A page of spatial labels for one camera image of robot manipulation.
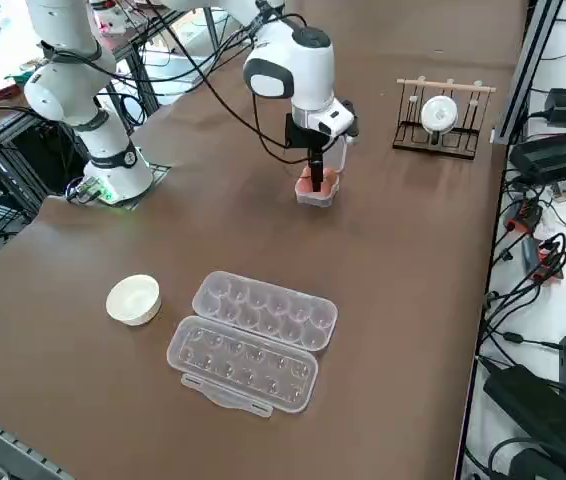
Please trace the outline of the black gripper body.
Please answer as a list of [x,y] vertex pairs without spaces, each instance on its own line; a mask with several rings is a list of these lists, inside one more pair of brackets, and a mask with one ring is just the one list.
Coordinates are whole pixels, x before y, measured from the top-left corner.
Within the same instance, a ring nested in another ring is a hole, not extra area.
[[285,122],[285,147],[286,148],[306,148],[311,151],[328,151],[334,146],[340,137],[357,137],[359,134],[358,117],[354,116],[351,125],[336,137],[331,137],[327,133],[319,132],[298,126],[291,113],[286,115]]

